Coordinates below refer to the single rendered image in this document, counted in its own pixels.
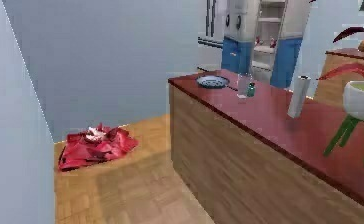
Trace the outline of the blue patterned plate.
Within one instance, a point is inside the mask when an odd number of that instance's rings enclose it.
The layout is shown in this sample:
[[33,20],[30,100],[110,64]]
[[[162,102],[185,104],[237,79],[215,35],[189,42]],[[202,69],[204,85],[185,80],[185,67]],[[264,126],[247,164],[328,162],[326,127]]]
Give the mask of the blue patterned plate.
[[228,86],[229,80],[222,76],[205,75],[196,79],[199,86],[208,89],[222,89]]

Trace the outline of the clear drinking glass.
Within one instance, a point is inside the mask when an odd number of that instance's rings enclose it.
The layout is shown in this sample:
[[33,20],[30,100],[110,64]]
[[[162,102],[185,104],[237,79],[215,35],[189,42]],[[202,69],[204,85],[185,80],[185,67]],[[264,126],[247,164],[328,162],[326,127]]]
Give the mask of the clear drinking glass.
[[250,74],[239,74],[237,80],[237,96],[239,98],[247,98],[249,84],[252,81]]

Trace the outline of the wooden counter with red top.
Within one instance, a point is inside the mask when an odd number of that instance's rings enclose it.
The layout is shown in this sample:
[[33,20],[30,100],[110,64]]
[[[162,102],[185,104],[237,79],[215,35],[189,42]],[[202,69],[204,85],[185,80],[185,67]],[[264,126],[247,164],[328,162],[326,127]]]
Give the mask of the wooden counter with red top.
[[171,159],[215,224],[364,224],[364,123],[344,147],[324,150],[345,112],[307,100],[288,116],[289,92],[257,83],[240,99],[195,75],[169,84]]

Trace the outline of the red crumpled cloth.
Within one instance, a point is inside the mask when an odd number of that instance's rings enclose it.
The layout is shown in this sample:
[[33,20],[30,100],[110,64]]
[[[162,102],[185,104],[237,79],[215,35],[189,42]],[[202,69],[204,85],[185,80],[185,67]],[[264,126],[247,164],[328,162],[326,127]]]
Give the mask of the red crumpled cloth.
[[58,170],[67,172],[81,167],[117,160],[131,152],[139,141],[121,127],[100,123],[78,133],[70,133],[58,159]]

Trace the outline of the silver fridge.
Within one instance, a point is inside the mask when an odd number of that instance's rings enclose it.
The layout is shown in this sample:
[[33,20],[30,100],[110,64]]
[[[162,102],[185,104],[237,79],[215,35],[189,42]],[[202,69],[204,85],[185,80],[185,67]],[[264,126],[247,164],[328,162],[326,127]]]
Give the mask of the silver fridge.
[[[215,33],[214,37],[205,36],[205,14],[206,14],[206,1],[200,1],[200,30],[198,31],[198,43],[203,46],[213,47],[221,49],[223,47],[224,29],[225,29],[225,17],[227,13],[227,0],[217,0],[216,3],[216,16],[215,16]],[[212,0],[210,0],[210,24],[211,24],[211,6]]]

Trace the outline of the white and blue shelf cabinet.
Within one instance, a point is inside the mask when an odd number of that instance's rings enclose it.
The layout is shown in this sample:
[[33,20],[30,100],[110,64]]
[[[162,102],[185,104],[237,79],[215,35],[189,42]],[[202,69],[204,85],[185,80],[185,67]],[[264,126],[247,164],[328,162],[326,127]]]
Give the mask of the white and blue shelf cabinet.
[[221,67],[289,87],[309,12],[309,0],[227,0]]

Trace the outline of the white paper towel roll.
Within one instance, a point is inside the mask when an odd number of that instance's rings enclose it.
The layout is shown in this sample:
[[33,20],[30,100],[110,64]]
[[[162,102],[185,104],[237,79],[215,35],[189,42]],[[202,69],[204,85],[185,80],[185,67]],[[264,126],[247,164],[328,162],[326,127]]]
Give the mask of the white paper towel roll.
[[298,76],[294,83],[294,91],[289,104],[288,115],[291,118],[300,116],[311,78],[306,75]]

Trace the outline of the red leaf plant white pot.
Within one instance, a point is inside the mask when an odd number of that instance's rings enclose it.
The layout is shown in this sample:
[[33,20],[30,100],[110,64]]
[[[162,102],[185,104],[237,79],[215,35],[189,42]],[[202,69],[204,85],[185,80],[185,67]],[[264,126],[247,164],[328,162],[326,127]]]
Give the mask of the red leaf plant white pot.
[[321,75],[318,81],[331,79],[346,73],[358,74],[363,78],[363,81],[349,81],[344,86],[342,106],[347,115],[323,152],[324,156],[330,155],[336,144],[344,147],[356,126],[360,122],[364,122],[364,64],[354,62],[340,65]]

